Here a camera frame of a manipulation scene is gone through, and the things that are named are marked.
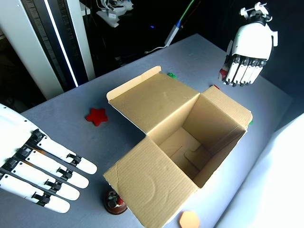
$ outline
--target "green object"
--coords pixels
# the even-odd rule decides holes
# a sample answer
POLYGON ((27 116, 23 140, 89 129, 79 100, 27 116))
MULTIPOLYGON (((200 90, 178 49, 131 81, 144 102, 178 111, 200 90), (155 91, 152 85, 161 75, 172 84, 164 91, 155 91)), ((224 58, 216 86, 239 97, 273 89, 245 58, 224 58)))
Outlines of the green object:
POLYGON ((171 72, 169 72, 168 75, 169 75, 170 77, 172 77, 172 78, 176 78, 176 75, 173 74, 173 73, 171 73, 171 72))
POLYGON ((189 8, 190 8, 190 6, 192 5, 193 2, 194 2, 194 0, 192 0, 192 1, 189 3, 189 5, 188 5, 188 7, 186 8, 185 12, 184 12, 183 15, 181 16, 180 21, 183 19, 183 17, 184 17, 185 14, 187 13, 187 11, 189 10, 189 8))

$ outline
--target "green toy piece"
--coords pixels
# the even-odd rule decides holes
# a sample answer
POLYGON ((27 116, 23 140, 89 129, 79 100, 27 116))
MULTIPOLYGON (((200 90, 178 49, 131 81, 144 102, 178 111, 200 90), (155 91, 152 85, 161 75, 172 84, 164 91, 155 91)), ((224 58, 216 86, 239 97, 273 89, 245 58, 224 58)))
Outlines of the green toy piece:
POLYGON ((169 75, 170 77, 172 77, 172 78, 176 78, 176 75, 173 74, 173 73, 171 73, 171 72, 169 72, 168 75, 169 75))

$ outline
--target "green cable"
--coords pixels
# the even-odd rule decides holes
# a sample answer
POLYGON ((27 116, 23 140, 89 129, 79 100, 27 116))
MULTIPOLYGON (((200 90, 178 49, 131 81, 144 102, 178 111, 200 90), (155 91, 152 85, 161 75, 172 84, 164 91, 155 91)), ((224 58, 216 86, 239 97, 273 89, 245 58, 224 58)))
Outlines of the green cable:
POLYGON ((183 15, 181 16, 180 21, 183 19, 183 17, 184 17, 185 14, 187 13, 187 11, 189 10, 189 8, 190 8, 190 6, 192 5, 193 2, 194 2, 194 0, 192 0, 192 1, 189 3, 189 5, 188 5, 188 7, 186 8, 185 12, 184 12, 183 15))

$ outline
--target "red object in robot hand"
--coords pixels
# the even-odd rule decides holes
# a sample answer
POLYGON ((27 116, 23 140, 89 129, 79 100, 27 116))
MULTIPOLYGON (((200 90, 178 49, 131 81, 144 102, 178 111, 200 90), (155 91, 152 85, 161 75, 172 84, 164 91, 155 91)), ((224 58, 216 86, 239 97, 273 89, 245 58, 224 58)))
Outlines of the red object in robot hand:
POLYGON ((96 127, 101 124, 101 122, 108 121, 108 117, 105 115, 105 109, 96 109, 91 108, 90 109, 90 115, 87 115, 85 118, 87 121, 93 122, 96 127))

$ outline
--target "strawberry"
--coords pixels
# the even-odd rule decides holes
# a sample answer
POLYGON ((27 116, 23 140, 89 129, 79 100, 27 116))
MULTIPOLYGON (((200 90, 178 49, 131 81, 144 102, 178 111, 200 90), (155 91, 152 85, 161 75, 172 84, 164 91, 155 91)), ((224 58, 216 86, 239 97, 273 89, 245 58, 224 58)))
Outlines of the strawberry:
POLYGON ((122 200, 122 198, 120 198, 120 196, 117 197, 117 204, 119 206, 123 205, 124 201, 122 200))

